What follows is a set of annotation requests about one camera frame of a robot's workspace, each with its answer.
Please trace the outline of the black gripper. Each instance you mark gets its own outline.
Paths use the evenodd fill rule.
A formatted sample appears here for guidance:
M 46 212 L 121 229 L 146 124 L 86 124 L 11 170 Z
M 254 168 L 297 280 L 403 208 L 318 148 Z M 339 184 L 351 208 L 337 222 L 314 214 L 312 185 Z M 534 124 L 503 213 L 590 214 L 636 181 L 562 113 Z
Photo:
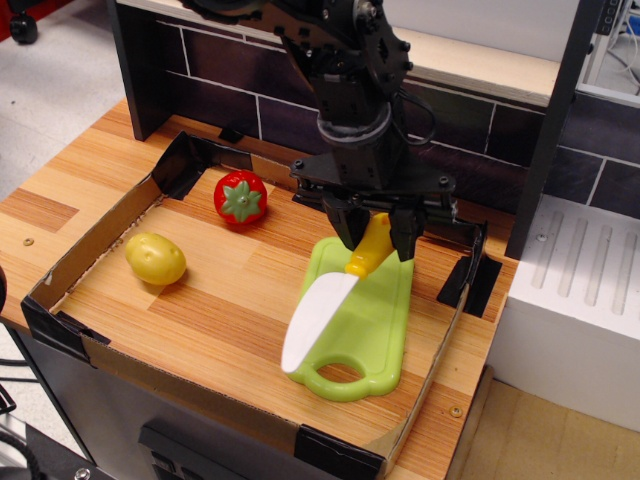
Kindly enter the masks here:
M 366 124 L 340 125 L 320 117 L 317 126 L 330 151 L 291 165 L 298 183 L 295 200 L 317 210 L 323 206 L 347 249 L 355 250 L 364 238 L 370 221 L 366 208 L 391 210 L 390 236 L 401 262 L 414 258 L 427 222 L 454 222 L 453 177 L 409 151 L 392 108 L 381 108 Z

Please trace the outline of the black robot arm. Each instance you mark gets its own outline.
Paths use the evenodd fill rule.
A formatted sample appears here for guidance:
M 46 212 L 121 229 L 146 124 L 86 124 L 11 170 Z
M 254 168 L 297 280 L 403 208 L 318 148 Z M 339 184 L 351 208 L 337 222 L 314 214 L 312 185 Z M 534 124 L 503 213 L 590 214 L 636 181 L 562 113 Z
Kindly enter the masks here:
M 429 111 L 403 81 L 413 64 L 380 1 L 187 1 L 206 20 L 277 36 L 316 99 L 317 128 L 328 153 L 290 168 L 299 202 L 324 211 L 350 250 L 364 240 L 369 215 L 390 218 L 390 240 L 401 260 L 414 257 L 431 223 L 451 224 L 453 178 L 422 163 L 404 105 Z

